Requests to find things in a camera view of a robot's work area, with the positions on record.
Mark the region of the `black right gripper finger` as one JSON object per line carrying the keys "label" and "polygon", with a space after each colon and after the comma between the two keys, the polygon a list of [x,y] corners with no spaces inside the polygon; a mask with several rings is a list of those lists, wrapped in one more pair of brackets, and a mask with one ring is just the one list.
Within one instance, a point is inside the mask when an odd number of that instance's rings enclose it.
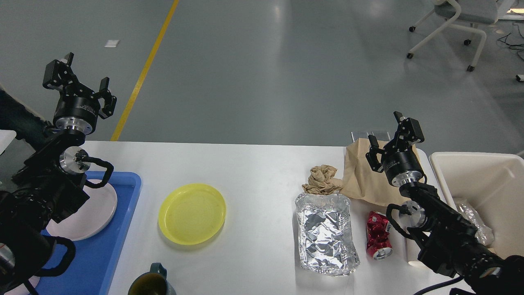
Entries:
{"label": "black right gripper finger", "polygon": [[397,130],[391,141],[386,144],[386,152],[406,152],[417,143],[425,142],[425,136],[418,120],[404,116],[401,112],[393,113],[397,121]]}
{"label": "black right gripper finger", "polygon": [[380,149],[378,140],[374,135],[370,134],[368,136],[368,140],[370,144],[369,151],[368,153],[366,153],[366,159],[368,161],[368,164],[372,171],[383,172],[384,168],[382,166],[382,163],[378,159],[378,155],[382,155],[384,153],[384,150]]}

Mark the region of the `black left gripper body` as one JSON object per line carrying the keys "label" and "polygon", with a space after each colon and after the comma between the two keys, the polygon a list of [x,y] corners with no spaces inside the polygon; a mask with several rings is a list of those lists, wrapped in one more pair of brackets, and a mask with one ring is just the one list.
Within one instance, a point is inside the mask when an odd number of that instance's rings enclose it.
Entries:
{"label": "black left gripper body", "polygon": [[52,123],[56,129],[75,129],[89,135],[96,130],[100,109],[97,100],[61,93]]}

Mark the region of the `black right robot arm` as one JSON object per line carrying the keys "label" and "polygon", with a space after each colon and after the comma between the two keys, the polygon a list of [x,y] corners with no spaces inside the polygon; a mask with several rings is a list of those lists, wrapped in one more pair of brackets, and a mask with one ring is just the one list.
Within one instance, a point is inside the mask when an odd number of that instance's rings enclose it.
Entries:
{"label": "black right robot arm", "polygon": [[394,116],[394,137],[380,147],[376,137],[369,135],[366,159],[373,171],[384,172],[388,183],[409,199],[402,205],[387,206],[386,216],[393,228],[416,242],[422,264],[449,277],[418,294],[464,281],[473,295],[522,295],[523,257],[512,255],[503,259],[491,252],[477,240],[477,227],[440,200],[437,188],[427,183],[414,153],[414,145],[425,139],[419,121],[398,111]]}

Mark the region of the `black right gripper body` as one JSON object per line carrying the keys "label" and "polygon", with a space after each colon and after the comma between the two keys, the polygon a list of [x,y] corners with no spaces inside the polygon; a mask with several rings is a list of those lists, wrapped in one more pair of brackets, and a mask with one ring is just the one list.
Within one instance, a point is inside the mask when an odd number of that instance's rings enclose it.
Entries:
{"label": "black right gripper body", "polygon": [[391,186],[418,182],[424,171],[414,151],[388,152],[382,155],[382,169]]}

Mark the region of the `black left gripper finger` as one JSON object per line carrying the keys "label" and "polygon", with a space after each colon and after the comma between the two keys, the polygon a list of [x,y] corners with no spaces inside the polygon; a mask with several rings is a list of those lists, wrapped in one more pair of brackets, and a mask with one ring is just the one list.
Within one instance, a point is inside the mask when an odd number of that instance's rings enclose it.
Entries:
{"label": "black left gripper finger", "polygon": [[103,100],[103,106],[101,106],[98,116],[101,119],[107,119],[111,117],[114,114],[116,103],[117,103],[117,97],[112,95],[110,89],[110,78],[105,77],[101,80],[99,91],[94,92],[93,99],[96,101],[99,101],[99,99]]}
{"label": "black left gripper finger", "polygon": [[73,58],[74,54],[70,52],[63,59],[49,62],[45,66],[43,88],[56,90],[63,96],[82,95],[82,86],[71,69]]}

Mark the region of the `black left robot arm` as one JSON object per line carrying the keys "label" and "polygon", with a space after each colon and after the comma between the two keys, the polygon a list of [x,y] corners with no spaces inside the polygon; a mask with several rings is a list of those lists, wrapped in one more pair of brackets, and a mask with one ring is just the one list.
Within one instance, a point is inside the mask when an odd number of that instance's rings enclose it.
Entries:
{"label": "black left robot arm", "polygon": [[24,167],[12,175],[16,189],[1,191],[1,293],[20,285],[37,291],[31,277],[57,277],[71,265],[76,246],[68,238],[44,235],[50,221],[62,222],[89,199],[84,187],[105,186],[114,170],[110,162],[91,157],[82,144],[98,119],[113,115],[117,98],[110,78],[99,90],[85,86],[71,68],[74,54],[45,67],[43,87],[59,92],[52,121],[46,121],[1,90],[1,129],[15,132],[34,149]]}

